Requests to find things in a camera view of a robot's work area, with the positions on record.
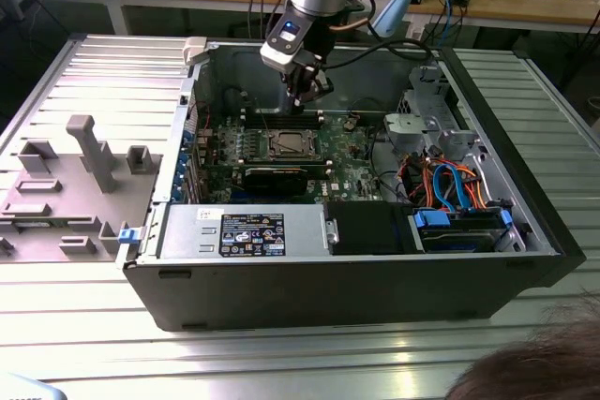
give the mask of gray floor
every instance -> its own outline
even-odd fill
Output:
[[[102,6],[54,2],[46,5],[72,33],[113,32],[108,13]],[[23,7],[26,9],[23,22],[15,23],[8,18],[0,22],[0,85],[3,87],[0,128],[4,128],[20,107],[65,41],[63,32],[43,10],[38,10],[36,4],[27,1]],[[186,29],[184,15],[179,9],[129,7],[127,15],[136,35],[248,37],[245,13],[191,10],[189,29]],[[456,36],[452,35],[446,43],[470,48],[477,31],[475,27],[463,27],[456,44]],[[398,30],[399,36],[403,33],[404,30]],[[552,81],[558,80],[571,64],[576,48],[574,35],[546,32],[531,32],[526,37],[519,37],[516,31],[487,29],[477,41],[478,47],[484,49],[509,49],[512,46],[513,49],[526,51]],[[592,123],[597,114],[588,109],[587,99],[600,95],[598,73],[600,57],[596,54],[566,92],[569,101],[588,123]]]

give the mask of slotted aluminum surface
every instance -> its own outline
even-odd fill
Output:
[[[477,50],[457,56],[579,246],[600,257],[597,137],[531,60]]]
[[[188,76],[184,45],[183,38],[163,37],[70,41],[27,99],[13,133],[0,141],[0,201],[23,168],[17,154],[27,139],[48,140],[59,154],[81,152],[65,131],[71,114],[92,114],[94,134],[114,154],[130,145],[163,154]]]
[[[519,67],[522,77],[527,68]],[[564,122],[562,108],[542,111]],[[539,152],[535,144],[519,146]],[[595,167],[570,151],[561,155]],[[536,173],[556,170],[552,157],[535,161]],[[0,364],[51,382],[71,400],[443,398],[472,361],[526,337],[557,301],[600,289],[592,240],[599,212],[584,196],[549,194],[573,232],[584,233],[578,238],[589,259],[554,288],[524,292],[491,320],[166,333],[112,263],[0,264]]]

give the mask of warning label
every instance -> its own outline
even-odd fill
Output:
[[[283,215],[223,215],[222,257],[285,256]]]

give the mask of person's hair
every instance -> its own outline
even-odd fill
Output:
[[[476,361],[446,400],[600,399],[600,301],[558,308],[550,322],[526,342]]]

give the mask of blue cable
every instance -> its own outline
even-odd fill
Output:
[[[450,21],[452,19],[452,9],[450,8],[450,0],[445,0],[446,1],[446,11],[447,11],[447,19],[446,19],[446,25],[443,28],[443,32],[442,32],[442,38],[440,38],[440,42],[438,43],[438,46],[442,46],[443,41],[446,39],[446,34],[448,33],[448,30],[450,29]]]
[[[452,172],[452,175],[454,175],[454,181],[457,184],[457,195],[460,206],[464,209],[471,208],[469,198],[462,190],[462,179],[460,178],[460,174],[458,173],[457,168],[450,166],[449,164],[441,164],[436,168],[435,172],[433,172],[433,192],[435,193],[435,197],[437,197],[438,200],[443,203],[448,210],[450,210],[450,213],[455,213],[457,211],[454,206],[452,206],[452,204],[443,197],[442,191],[440,190],[440,176],[442,175],[442,170],[444,168],[448,168]]]

